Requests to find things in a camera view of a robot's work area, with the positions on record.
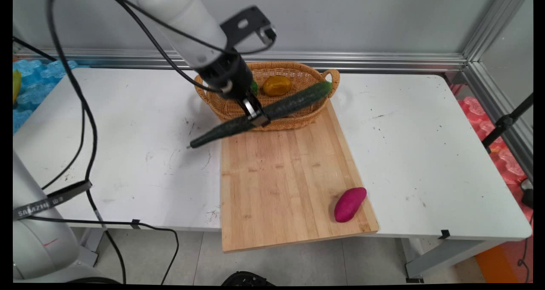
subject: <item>green cucumber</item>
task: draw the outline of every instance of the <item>green cucumber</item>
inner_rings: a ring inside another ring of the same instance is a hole
[[[288,96],[287,98],[264,107],[263,112],[271,121],[286,117],[296,111],[301,110],[302,108],[316,103],[327,96],[327,94],[331,92],[331,86],[332,85],[330,82],[319,82],[306,88],[305,90],[297,92],[294,95]],[[243,115],[242,117],[238,117],[232,119],[231,121],[217,125],[204,135],[201,135],[197,139],[191,141],[189,146],[192,148],[198,148],[199,146],[203,146],[208,142],[229,137],[230,135],[236,135],[237,133],[248,131],[253,127],[254,126],[252,123],[248,121],[248,118]]]
[[[257,91],[259,91],[259,87],[257,86],[257,83],[255,83],[255,80],[252,80],[252,93],[257,96]]]

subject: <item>sweet potato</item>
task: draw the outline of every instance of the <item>sweet potato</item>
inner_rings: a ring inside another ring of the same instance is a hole
[[[335,205],[335,221],[344,223],[352,220],[366,196],[367,191],[363,187],[345,191]]]

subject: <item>white wall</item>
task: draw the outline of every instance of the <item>white wall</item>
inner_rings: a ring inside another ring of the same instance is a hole
[[[534,0],[523,3],[481,61],[514,107],[534,91]],[[534,108],[522,118],[533,125]]]
[[[276,26],[275,51],[454,53],[462,51],[493,0],[202,1],[218,22],[257,5]],[[44,0],[13,0],[13,23],[24,40],[49,48],[43,8]],[[55,8],[66,48],[153,49],[113,0],[58,0]],[[152,23],[143,20],[169,48]],[[254,38],[239,49],[259,44]]]

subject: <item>white table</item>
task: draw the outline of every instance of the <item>white table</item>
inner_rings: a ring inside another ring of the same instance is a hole
[[[97,122],[90,180],[104,220],[221,230],[220,142],[186,148],[220,122],[193,86],[171,70],[74,73]],[[438,248],[409,259],[409,275],[530,236],[531,227],[444,79],[341,74],[332,102],[380,225],[375,236],[437,238],[450,232]],[[65,77],[14,136],[15,151],[39,184],[72,159],[80,121],[80,102]],[[86,125],[78,160],[49,192],[84,178],[91,140]],[[84,194],[58,210],[65,218],[96,219]]]

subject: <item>gray floor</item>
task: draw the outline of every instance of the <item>gray floor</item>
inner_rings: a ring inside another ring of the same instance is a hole
[[[159,284],[175,250],[170,232],[110,230],[125,261],[128,284]],[[277,286],[405,284],[401,242],[354,237],[224,254],[221,234],[178,232],[180,249],[165,284],[221,285],[236,271],[251,271]],[[432,249],[436,241],[424,241]],[[121,281],[115,250],[105,236],[96,268]],[[485,282],[470,258],[424,276],[427,284]]]

